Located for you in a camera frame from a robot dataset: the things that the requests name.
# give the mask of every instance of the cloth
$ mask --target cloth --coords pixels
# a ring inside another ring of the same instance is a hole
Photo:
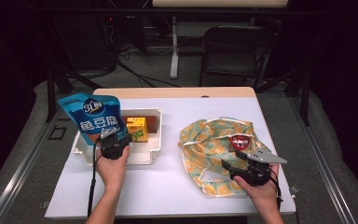
[[[253,123],[232,118],[200,119],[191,123],[180,132],[179,147],[183,150],[182,158],[185,169],[197,186],[207,195],[226,197],[230,195],[246,195],[222,167],[221,160],[229,162],[233,167],[247,169],[247,161],[235,156],[233,136],[247,136],[250,144],[242,152],[266,148],[257,138]],[[203,179],[206,170],[222,175],[222,178]]]

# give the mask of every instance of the blue snack bag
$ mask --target blue snack bag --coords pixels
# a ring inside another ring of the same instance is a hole
[[[89,146],[94,145],[102,131],[112,131],[118,140],[127,132],[120,101],[115,96],[78,93],[58,100],[58,104],[77,125]]]

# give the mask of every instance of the small box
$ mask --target small box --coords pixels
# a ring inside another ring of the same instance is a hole
[[[127,118],[127,129],[132,136],[132,142],[147,142],[146,118]]]

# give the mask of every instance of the desk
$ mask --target desk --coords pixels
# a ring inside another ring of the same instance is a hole
[[[288,0],[153,0],[153,7],[286,7]]]
[[[122,108],[162,108],[160,155],[151,165],[128,166],[117,208],[117,217],[207,217],[244,216],[256,210],[246,197],[212,198],[205,195],[186,173],[179,132],[197,119],[232,117],[250,120],[260,140],[273,153],[269,135],[255,92],[238,88],[133,88],[98,89],[94,94],[115,95]],[[86,218],[92,168],[71,153],[50,201],[46,217]],[[282,168],[279,174],[283,203],[281,212],[296,211]],[[94,205],[103,194],[97,175]]]

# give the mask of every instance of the chair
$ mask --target chair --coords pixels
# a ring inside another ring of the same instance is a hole
[[[212,27],[203,37],[199,86],[209,75],[254,78],[256,89],[274,39],[275,34],[261,26]]]

